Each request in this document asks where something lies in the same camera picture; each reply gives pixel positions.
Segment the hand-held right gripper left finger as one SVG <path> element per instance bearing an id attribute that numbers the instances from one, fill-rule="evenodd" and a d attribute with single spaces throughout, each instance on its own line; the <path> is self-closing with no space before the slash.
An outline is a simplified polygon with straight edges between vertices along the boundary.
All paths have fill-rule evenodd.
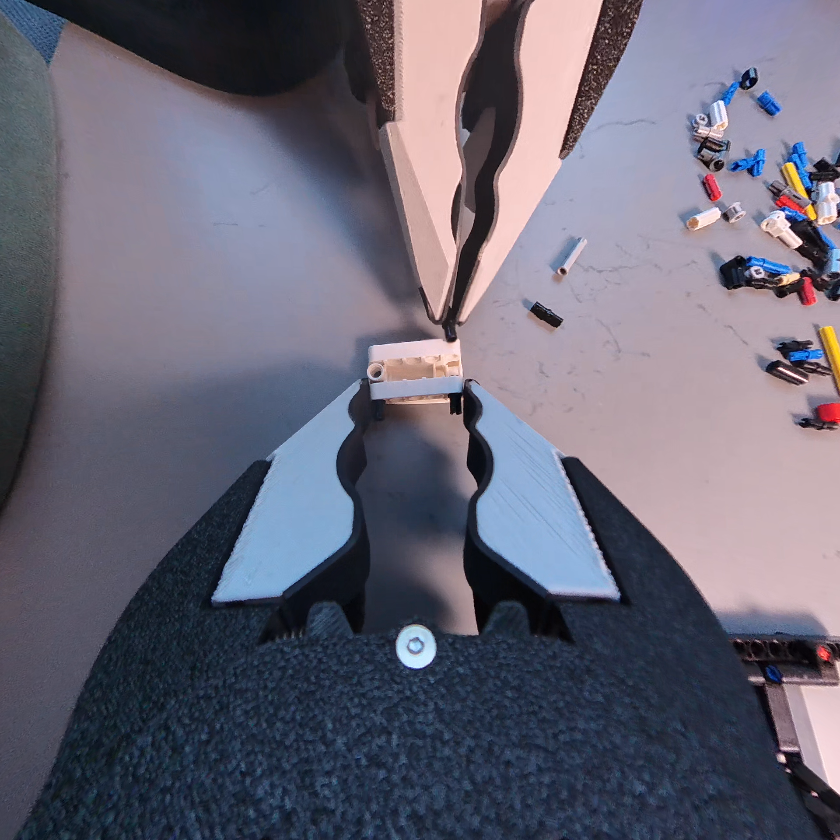
<path id="1" fill-rule="evenodd" d="M 358 424 L 356 381 L 269 456 L 269 468 L 212 595 L 213 604 L 277 602 L 351 539 L 354 502 L 339 455 Z"/>

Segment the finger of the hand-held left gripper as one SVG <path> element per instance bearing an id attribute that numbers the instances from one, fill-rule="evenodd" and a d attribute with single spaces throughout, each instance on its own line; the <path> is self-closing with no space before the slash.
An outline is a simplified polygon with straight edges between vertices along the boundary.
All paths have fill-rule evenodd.
<path id="1" fill-rule="evenodd" d="M 452 206 L 463 178 L 456 110 L 480 42 L 481 1 L 394 2 L 395 116 L 380 130 L 395 206 L 429 318 L 455 278 Z"/>
<path id="2" fill-rule="evenodd" d="M 602 2 L 510 2 L 491 14 L 459 107 L 464 174 L 447 325 L 463 324 L 557 174 Z"/>

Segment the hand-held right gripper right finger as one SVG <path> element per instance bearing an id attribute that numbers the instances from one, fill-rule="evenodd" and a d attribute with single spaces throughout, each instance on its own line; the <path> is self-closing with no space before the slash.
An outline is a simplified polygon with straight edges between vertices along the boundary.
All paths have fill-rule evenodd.
<path id="1" fill-rule="evenodd" d="M 564 469 L 564 455 L 475 381 L 463 391 L 469 502 L 468 580 L 488 602 L 507 600 L 494 565 L 542 600 L 619 602 L 621 592 Z"/>

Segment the white curved toy panel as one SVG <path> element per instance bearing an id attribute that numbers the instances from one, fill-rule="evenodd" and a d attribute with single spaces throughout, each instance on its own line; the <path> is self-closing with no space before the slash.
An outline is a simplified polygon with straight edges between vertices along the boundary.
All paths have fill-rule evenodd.
<path id="1" fill-rule="evenodd" d="M 386 403 L 447 403 L 464 387 L 460 341 L 426 339 L 372 345 L 371 399 Z"/>

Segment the pile of small toy pieces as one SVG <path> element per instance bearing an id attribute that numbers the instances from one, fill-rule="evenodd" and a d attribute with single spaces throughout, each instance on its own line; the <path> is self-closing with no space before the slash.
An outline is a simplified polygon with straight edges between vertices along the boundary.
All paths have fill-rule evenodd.
<path id="1" fill-rule="evenodd" d="M 827 234 L 829 227 L 838 225 L 838 161 L 824 157 L 809 161 L 803 142 L 796 142 L 780 164 L 780 177 L 766 181 L 766 149 L 758 148 L 737 160 L 730 158 L 729 108 L 738 93 L 754 91 L 759 80 L 757 68 L 746 69 L 706 111 L 691 119 L 695 158 L 706 170 L 701 188 L 710 206 L 689 216 L 685 227 L 696 232 L 717 222 L 734 225 L 744 219 L 748 213 L 741 202 L 724 203 L 719 175 L 745 173 L 763 183 L 773 203 L 772 210 L 760 219 L 759 228 L 805 266 L 737 255 L 720 265 L 721 284 L 729 291 L 752 288 L 771 291 L 777 298 L 796 296 L 804 306 L 815 304 L 818 293 L 838 301 L 838 243 Z"/>

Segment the black white toy brick model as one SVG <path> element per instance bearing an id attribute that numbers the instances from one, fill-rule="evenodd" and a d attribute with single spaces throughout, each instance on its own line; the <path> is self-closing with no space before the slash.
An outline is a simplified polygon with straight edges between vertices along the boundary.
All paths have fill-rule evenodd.
<path id="1" fill-rule="evenodd" d="M 739 635 L 728 641 L 759 699 L 783 772 L 824 838 L 839 838 L 839 794 L 805 761 L 813 730 L 794 712 L 795 690 L 838 687 L 838 640 L 819 636 Z"/>

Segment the blue toy pin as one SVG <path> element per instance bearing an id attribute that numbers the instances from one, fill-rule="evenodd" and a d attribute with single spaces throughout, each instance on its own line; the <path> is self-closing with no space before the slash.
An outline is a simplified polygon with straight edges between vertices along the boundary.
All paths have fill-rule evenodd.
<path id="1" fill-rule="evenodd" d="M 777 351 L 786 359 L 787 364 L 808 375 L 832 375 L 831 367 L 826 364 L 822 349 L 815 349 L 813 341 L 789 340 L 776 345 Z"/>

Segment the yellow toy axle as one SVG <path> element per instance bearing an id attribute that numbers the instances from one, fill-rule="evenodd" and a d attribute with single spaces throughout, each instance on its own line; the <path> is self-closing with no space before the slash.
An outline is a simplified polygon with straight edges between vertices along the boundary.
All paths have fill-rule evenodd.
<path id="1" fill-rule="evenodd" d="M 840 347 L 835 328 L 832 326 L 822 326 L 818 328 L 820 341 L 822 342 L 823 351 L 827 361 L 830 365 L 835 387 L 837 393 L 840 390 Z"/>

